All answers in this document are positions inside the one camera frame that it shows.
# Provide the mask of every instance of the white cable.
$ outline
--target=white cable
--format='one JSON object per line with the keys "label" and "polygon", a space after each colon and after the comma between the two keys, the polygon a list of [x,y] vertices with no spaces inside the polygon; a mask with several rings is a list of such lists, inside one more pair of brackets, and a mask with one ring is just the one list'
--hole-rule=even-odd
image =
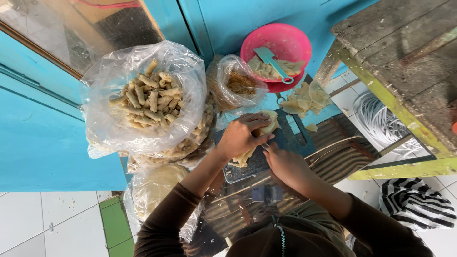
{"label": "white cable", "polygon": [[[372,93],[359,96],[352,106],[356,120],[382,147],[387,147],[409,133],[409,130],[387,107]],[[415,138],[411,138],[392,152],[400,157],[414,158],[411,153],[423,147]]]}

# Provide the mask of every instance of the spatula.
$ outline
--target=spatula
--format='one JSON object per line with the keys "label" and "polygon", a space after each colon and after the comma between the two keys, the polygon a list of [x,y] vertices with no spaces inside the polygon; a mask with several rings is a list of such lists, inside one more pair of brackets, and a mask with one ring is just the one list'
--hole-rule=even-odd
{"label": "spatula", "polygon": [[279,73],[279,75],[282,77],[282,82],[286,84],[291,84],[293,82],[293,78],[287,76],[287,74],[279,67],[278,63],[273,60],[273,56],[275,56],[268,48],[266,47],[259,47],[259,48],[254,48],[254,52],[260,57],[260,59],[266,63],[266,64],[271,64],[273,68]]}

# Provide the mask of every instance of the pink plastic bowl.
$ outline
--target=pink plastic bowl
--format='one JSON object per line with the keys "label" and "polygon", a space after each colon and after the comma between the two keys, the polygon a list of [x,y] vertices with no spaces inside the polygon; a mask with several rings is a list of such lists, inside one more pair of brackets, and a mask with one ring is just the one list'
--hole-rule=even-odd
{"label": "pink plastic bowl", "polygon": [[[311,43],[308,37],[303,31],[288,24],[273,23],[263,25],[251,32],[241,46],[241,59],[249,62],[255,56],[254,48],[258,47],[269,48],[275,55],[274,59],[290,62],[305,61],[301,68],[301,73],[303,73],[311,59]],[[281,82],[281,79],[265,80],[255,77],[265,82]]]}

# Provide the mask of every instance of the black and white striped cloth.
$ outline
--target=black and white striped cloth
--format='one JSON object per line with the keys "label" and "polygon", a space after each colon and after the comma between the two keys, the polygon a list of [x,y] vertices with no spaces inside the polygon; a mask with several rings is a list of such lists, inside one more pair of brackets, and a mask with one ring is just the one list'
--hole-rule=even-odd
{"label": "black and white striped cloth", "polygon": [[382,212],[416,231],[451,229],[456,213],[451,202],[420,178],[396,178],[381,186]]}

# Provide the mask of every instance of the wooden table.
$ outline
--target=wooden table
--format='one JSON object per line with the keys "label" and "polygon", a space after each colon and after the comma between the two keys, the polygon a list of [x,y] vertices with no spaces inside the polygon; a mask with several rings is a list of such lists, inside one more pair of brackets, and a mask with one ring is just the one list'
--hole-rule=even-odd
{"label": "wooden table", "polygon": [[456,13],[457,0],[380,0],[332,26],[336,39],[314,79],[325,86],[345,63],[431,153],[350,179],[457,174]]}

